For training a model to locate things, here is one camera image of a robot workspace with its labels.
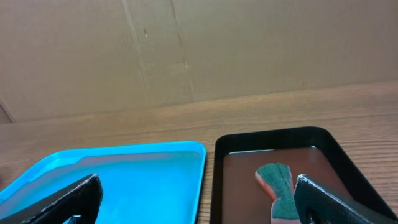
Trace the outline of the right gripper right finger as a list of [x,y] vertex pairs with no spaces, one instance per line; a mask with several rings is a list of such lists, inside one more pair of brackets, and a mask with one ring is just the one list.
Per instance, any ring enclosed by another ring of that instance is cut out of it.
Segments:
[[294,200],[302,224],[397,224],[396,220],[316,183],[305,174],[297,177]]

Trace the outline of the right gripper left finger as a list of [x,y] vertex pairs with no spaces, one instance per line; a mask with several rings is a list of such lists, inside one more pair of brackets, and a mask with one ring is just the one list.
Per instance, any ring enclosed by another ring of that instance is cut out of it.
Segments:
[[103,199],[98,174],[87,175],[48,197],[1,219],[16,224],[94,224]]

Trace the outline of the red grey sponge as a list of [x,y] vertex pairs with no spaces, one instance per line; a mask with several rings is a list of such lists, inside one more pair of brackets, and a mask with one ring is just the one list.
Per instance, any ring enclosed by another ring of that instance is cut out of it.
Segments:
[[255,172],[256,182],[271,199],[270,223],[300,223],[294,201],[294,183],[290,167],[266,164]]

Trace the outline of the black rectangular tray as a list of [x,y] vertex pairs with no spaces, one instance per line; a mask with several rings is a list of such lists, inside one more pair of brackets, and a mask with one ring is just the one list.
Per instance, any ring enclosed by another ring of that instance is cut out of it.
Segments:
[[255,180],[268,163],[290,167],[393,220],[397,216],[334,137],[313,126],[220,137],[215,145],[211,223],[269,223],[270,197]]

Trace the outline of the teal plastic tray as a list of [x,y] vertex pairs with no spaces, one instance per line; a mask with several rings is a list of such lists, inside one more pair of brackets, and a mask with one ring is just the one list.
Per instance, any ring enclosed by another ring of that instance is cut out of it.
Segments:
[[205,158],[196,141],[59,151],[1,191],[1,217],[98,174],[103,200],[97,223],[195,223]]

